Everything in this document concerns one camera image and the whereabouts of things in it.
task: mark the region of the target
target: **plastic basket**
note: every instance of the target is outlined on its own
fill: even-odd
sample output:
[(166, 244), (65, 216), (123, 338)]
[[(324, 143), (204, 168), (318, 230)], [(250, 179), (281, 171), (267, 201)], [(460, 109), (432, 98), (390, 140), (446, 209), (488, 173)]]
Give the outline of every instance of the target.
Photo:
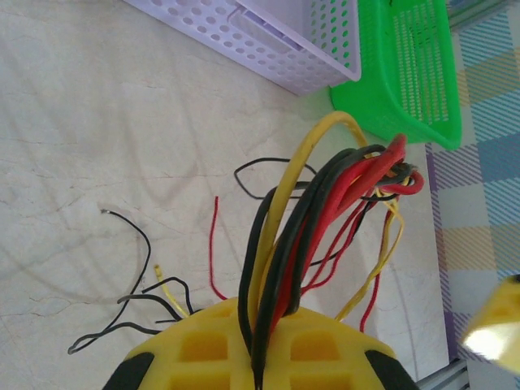
[(302, 95), (359, 80), (357, 0), (125, 0)]
[(445, 0), (358, 4), (363, 73), (331, 89), (337, 110), (368, 132), (456, 149), (462, 138), (457, 77)]

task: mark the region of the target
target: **tile floor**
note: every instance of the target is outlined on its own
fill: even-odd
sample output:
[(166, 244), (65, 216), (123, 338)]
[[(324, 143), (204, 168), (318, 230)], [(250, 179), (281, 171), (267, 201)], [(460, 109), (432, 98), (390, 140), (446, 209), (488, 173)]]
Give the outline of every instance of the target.
[[(141, 226), (152, 262), (187, 280), (193, 303), (204, 307), (217, 301), (208, 288), (207, 239), (220, 196), (216, 275), (227, 295), (236, 294), (258, 203), (232, 171), (256, 157), (290, 157), (331, 106), (326, 92), (295, 97), (120, 0), (0, 0), (0, 53), (0, 383), (101, 388), (146, 337), (119, 331), (73, 356), (67, 348), (110, 321), (145, 246), (99, 210), (118, 210)], [(335, 128), (311, 164), (352, 144)], [(408, 160), (426, 173), (423, 146), (410, 146)], [(265, 191), (282, 170), (259, 167), (244, 172), (245, 182)], [(381, 207), (308, 306), (333, 315), (365, 279)], [(419, 378), (447, 363), (428, 188), (401, 208), (407, 229), (383, 273), (368, 332)], [(144, 284), (153, 282), (150, 270)], [(357, 326), (365, 305), (347, 322)], [(152, 327), (163, 316), (132, 303), (126, 319)]]

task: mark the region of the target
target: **wire bundle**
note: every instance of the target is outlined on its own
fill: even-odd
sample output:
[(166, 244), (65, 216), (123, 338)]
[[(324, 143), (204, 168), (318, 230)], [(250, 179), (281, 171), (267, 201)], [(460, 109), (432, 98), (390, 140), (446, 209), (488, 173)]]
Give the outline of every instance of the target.
[[(353, 132), (360, 149), (341, 150), (310, 182), (298, 182), (306, 160), (325, 132), (337, 123)], [(270, 334), (284, 315), (295, 313), (301, 295), (325, 284), (336, 269), (341, 254), (349, 247), (366, 213), (376, 202), (387, 208), (379, 260), (366, 282), (338, 314), (343, 319), (363, 298), (370, 282), (377, 277), (401, 238), (404, 221), (399, 214), (397, 198), (418, 192), (423, 178), (405, 157), (404, 136), (397, 136), (388, 148), (367, 145), (353, 118), (334, 112), (323, 118), (307, 135), (294, 154), (277, 188), (262, 199), (253, 221), (240, 280), (238, 318), (240, 331), (251, 357), (256, 389), (262, 389)], [(288, 222), (275, 240), (282, 215), (294, 189), (305, 189), (298, 198)], [(325, 258), (310, 282), (303, 279), (328, 226), (358, 202), (336, 235)], [(397, 239), (388, 250), (390, 227), (395, 219), (401, 223)], [(343, 234), (349, 230), (332, 265), (331, 274), (318, 281), (328, 259)]]

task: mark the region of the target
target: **white plastic basket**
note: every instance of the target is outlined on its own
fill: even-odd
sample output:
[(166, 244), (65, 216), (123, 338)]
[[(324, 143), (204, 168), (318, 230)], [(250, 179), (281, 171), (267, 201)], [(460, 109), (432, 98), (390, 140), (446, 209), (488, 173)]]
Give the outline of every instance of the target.
[(357, 0), (125, 0), (289, 91), (361, 77)]

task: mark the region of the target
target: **checkered cloth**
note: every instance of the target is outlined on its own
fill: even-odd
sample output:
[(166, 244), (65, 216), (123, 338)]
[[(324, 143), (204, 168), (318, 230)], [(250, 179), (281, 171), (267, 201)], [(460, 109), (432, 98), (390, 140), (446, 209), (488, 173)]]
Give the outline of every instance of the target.
[[(500, 281), (520, 273), (519, 22), (517, 4), (453, 37), (463, 141), (427, 145), (450, 358), (482, 361), (458, 341)], [(494, 388), (520, 389), (520, 378), (496, 375)]]

